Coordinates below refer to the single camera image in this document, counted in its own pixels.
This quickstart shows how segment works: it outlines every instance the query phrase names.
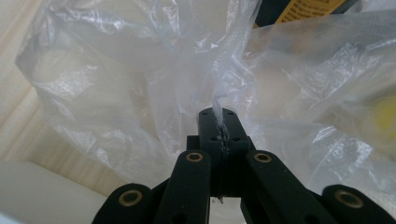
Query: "plastic bag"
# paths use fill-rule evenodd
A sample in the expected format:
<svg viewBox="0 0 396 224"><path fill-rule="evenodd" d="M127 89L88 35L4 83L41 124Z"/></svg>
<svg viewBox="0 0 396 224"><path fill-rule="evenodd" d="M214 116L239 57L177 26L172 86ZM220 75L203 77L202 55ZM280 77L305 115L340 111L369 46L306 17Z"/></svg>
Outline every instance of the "plastic bag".
<svg viewBox="0 0 396 224"><path fill-rule="evenodd" d="M240 70L232 55L242 54L256 6L49 1L17 65L51 127L123 178L154 187L197 132L198 112L227 85L244 85L224 73Z"/></svg>
<svg viewBox="0 0 396 224"><path fill-rule="evenodd" d="M390 10L254 30L244 54L254 100L249 110L223 102L242 112L256 147L275 152L309 189L340 183L376 192L394 216L395 27Z"/></svg>
<svg viewBox="0 0 396 224"><path fill-rule="evenodd" d="M343 183L394 195L387 149L337 131L333 125L359 136L329 114L349 106L343 102L365 74L389 75L381 68L394 66L394 11L279 24L248 40L257 5L49 1L17 65L49 125L127 181L165 180L197 132L198 112L224 106L257 149L275 152L313 191ZM381 203L394 211L391 199ZM211 220L243 223L236 203L214 202Z"/></svg>

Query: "wooden surface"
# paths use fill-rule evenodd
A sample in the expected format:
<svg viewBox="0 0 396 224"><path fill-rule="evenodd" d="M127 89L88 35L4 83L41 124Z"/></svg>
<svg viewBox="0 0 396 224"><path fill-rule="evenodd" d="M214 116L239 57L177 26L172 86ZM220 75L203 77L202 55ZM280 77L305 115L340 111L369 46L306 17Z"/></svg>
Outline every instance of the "wooden surface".
<svg viewBox="0 0 396 224"><path fill-rule="evenodd" d="M0 1L0 161L31 161L108 196L125 182L45 124L35 89L14 63L40 3Z"/></svg>

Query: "crumpled plastic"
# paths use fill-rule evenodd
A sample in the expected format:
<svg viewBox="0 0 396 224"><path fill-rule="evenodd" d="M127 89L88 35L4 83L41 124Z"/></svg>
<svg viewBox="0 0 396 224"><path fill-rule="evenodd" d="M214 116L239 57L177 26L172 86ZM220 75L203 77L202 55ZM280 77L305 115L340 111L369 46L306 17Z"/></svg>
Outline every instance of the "crumpled plastic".
<svg viewBox="0 0 396 224"><path fill-rule="evenodd" d="M252 31L258 4L47 1L17 65L49 125L129 182L164 181L198 112L226 107L309 189L345 184L396 211L396 12ZM213 223L244 222L237 200L211 206Z"/></svg>

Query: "yellow object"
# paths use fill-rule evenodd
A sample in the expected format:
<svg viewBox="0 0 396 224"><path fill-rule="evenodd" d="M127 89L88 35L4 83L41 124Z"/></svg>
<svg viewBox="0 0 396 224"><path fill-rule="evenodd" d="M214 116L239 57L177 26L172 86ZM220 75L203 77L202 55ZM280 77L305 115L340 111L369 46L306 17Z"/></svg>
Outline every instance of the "yellow object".
<svg viewBox="0 0 396 224"><path fill-rule="evenodd" d="M330 15L346 0L291 0L276 23Z"/></svg>
<svg viewBox="0 0 396 224"><path fill-rule="evenodd" d="M396 95L382 99L375 105L374 119L384 137L396 139Z"/></svg>

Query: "metal screw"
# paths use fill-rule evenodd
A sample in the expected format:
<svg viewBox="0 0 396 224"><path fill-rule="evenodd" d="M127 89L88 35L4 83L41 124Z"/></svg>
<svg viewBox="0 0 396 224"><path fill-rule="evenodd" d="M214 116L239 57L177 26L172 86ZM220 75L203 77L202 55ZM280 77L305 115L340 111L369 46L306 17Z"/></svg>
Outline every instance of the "metal screw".
<svg viewBox="0 0 396 224"><path fill-rule="evenodd" d="M192 162L198 162L201 161L204 158L204 156L201 153L197 153L197 152L192 152L187 154L186 159L188 161L192 161Z"/></svg>
<svg viewBox="0 0 396 224"><path fill-rule="evenodd" d="M359 198L353 193L339 189L334 193L334 195L338 202L343 203L346 206L352 208L363 207L363 201L361 200L361 198Z"/></svg>
<svg viewBox="0 0 396 224"><path fill-rule="evenodd" d="M119 203L122 204L125 207L130 207L134 206L140 201L142 201L143 194L140 192L140 190L137 189L130 189L121 194L119 197Z"/></svg>
<svg viewBox="0 0 396 224"><path fill-rule="evenodd" d="M259 161L259 162L270 162L270 161L272 161L271 156L268 155L268 154L265 154L265 153L257 153L256 155L254 155L254 159L256 161Z"/></svg>

